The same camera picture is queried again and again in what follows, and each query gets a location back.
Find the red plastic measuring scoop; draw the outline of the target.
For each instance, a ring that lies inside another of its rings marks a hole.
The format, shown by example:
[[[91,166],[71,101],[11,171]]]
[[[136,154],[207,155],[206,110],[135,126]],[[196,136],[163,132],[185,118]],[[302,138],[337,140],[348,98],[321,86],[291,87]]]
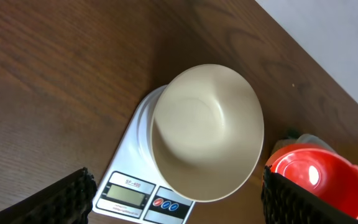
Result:
[[[339,154],[317,144],[293,143],[273,152],[266,165],[358,219],[358,166]]]

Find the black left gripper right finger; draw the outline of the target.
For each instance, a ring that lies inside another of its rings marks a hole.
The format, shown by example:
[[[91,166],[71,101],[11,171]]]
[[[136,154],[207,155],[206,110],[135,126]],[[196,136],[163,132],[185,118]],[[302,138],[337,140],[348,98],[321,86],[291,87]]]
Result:
[[[358,224],[269,166],[264,167],[261,201],[266,224]]]

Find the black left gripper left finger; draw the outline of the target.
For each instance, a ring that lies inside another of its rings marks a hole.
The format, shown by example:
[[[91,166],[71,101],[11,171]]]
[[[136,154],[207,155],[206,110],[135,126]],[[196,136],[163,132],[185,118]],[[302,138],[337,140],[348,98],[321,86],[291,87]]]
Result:
[[[87,224],[96,192],[94,176],[84,167],[0,211],[0,224]]]

